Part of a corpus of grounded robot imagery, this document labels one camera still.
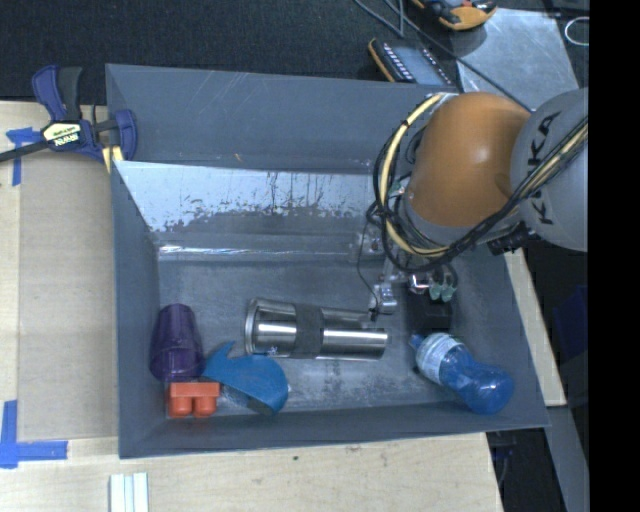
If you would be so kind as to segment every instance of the blue plastic bottle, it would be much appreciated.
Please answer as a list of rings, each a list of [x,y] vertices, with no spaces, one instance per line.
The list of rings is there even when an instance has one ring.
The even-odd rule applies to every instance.
[[[446,333],[416,335],[416,364],[429,380],[455,391],[477,414],[495,414],[513,395],[513,379],[502,368],[476,361],[467,347]]]

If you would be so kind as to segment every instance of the clamp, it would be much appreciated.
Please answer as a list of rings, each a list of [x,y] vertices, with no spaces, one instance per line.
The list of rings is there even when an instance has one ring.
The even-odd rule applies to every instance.
[[[105,146],[98,134],[115,128],[119,131],[122,157],[130,160],[136,151],[138,136],[133,112],[119,110],[115,119],[91,124],[82,119],[77,103],[78,80],[82,68],[45,66],[33,75],[31,85],[38,103],[43,105],[51,121],[40,130],[40,140],[0,153],[0,162],[20,158],[36,151],[73,152],[106,163]]]

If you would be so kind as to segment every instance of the gray bin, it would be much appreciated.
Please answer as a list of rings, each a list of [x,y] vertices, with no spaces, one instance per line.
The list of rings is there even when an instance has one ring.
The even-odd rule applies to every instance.
[[[373,200],[373,162],[426,94],[419,85],[107,66],[110,112],[138,123],[134,161],[111,173],[120,456],[358,443],[543,427],[548,416],[502,257],[455,261],[454,334],[505,368],[515,393],[495,416],[469,412],[413,370],[403,309],[375,361],[277,359],[289,400],[267,417],[222,397],[207,419],[168,419],[148,369],[161,307],[195,312],[205,355],[244,353],[251,299],[366,311],[353,246]],[[381,258],[362,262],[375,282]]]

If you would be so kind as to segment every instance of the metal pipe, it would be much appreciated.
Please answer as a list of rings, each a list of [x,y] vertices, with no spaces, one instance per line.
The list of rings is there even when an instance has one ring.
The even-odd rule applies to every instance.
[[[298,359],[376,360],[389,335],[358,311],[253,299],[245,322],[249,354]]]

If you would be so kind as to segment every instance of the purple plastic object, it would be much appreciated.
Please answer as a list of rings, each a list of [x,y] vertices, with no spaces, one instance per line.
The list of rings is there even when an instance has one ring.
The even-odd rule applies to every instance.
[[[189,306],[170,304],[158,314],[151,339],[149,369],[162,382],[197,379],[206,361],[196,317]]]

